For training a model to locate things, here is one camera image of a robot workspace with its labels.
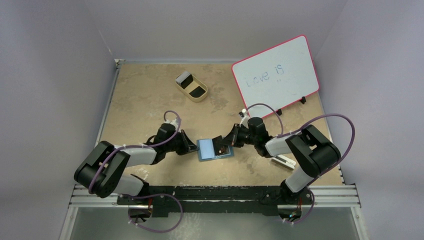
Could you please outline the tan oval tray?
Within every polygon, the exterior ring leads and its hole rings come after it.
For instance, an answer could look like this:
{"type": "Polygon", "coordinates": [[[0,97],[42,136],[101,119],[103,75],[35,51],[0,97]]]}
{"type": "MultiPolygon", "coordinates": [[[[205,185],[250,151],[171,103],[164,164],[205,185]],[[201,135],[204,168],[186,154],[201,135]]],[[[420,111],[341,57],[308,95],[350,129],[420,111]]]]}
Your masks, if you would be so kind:
{"type": "Polygon", "coordinates": [[[208,96],[208,87],[193,74],[192,76],[193,82],[185,89],[182,89],[179,85],[177,85],[176,80],[175,84],[177,89],[180,90],[189,100],[194,103],[199,103],[208,96]]]}

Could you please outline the credit cards stack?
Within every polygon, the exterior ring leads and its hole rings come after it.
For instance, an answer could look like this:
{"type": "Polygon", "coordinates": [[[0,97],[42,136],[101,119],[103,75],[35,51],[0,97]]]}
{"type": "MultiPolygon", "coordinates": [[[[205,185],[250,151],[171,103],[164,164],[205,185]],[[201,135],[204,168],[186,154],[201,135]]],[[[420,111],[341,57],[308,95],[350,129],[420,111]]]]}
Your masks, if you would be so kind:
{"type": "Polygon", "coordinates": [[[180,74],[176,79],[175,82],[177,85],[179,85],[182,89],[187,88],[192,82],[193,82],[193,75],[188,72],[184,71],[182,74],[180,74]]]}

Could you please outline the blue card holder wallet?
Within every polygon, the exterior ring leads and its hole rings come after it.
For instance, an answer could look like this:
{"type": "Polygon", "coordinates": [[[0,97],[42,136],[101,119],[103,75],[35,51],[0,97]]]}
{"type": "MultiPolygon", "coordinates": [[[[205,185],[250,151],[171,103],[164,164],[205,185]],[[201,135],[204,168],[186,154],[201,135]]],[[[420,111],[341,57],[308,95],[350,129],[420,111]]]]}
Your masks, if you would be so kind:
{"type": "Polygon", "coordinates": [[[230,152],[231,152],[230,154],[224,155],[224,156],[216,156],[214,147],[213,147],[212,138],[198,139],[196,141],[196,145],[198,147],[197,155],[198,155],[198,160],[200,162],[231,158],[235,155],[233,147],[229,146],[230,152]]]}

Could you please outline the black credit card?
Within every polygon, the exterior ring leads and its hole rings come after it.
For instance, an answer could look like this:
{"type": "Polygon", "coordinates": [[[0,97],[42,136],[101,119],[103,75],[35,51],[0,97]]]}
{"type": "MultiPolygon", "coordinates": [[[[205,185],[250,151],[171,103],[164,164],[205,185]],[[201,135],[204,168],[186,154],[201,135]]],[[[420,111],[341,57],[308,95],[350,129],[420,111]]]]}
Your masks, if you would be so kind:
{"type": "Polygon", "coordinates": [[[231,153],[230,147],[227,145],[220,145],[214,149],[215,155],[217,157],[223,157],[231,153]]]}
{"type": "Polygon", "coordinates": [[[222,136],[219,135],[212,139],[213,149],[215,151],[215,154],[218,155],[221,152],[222,149],[222,136]]]}

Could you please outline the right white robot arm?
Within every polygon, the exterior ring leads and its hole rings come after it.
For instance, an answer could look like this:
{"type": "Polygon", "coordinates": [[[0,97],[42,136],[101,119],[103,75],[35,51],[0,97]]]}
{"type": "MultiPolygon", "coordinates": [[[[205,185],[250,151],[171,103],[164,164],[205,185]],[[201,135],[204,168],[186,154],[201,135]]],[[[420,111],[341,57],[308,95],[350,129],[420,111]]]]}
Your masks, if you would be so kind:
{"type": "Polygon", "coordinates": [[[286,137],[274,137],[260,117],[249,118],[246,124],[236,123],[220,143],[236,148],[252,145],[265,158],[293,154],[299,167],[280,184],[280,196],[288,204],[298,200],[309,183],[341,159],[339,149],[314,125],[286,137]]]}

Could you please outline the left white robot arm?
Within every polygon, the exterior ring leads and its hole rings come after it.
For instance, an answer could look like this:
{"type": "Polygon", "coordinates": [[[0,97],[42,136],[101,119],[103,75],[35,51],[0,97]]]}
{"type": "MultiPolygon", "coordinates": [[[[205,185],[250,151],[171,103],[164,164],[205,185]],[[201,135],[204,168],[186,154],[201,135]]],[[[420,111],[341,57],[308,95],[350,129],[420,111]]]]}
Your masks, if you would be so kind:
{"type": "Polygon", "coordinates": [[[129,195],[132,201],[142,205],[149,199],[149,184],[134,174],[125,174],[125,169],[156,165],[167,153],[183,156],[198,149],[176,123],[165,122],[142,145],[99,142],[75,170],[73,179],[100,198],[111,194],[129,195]]]}

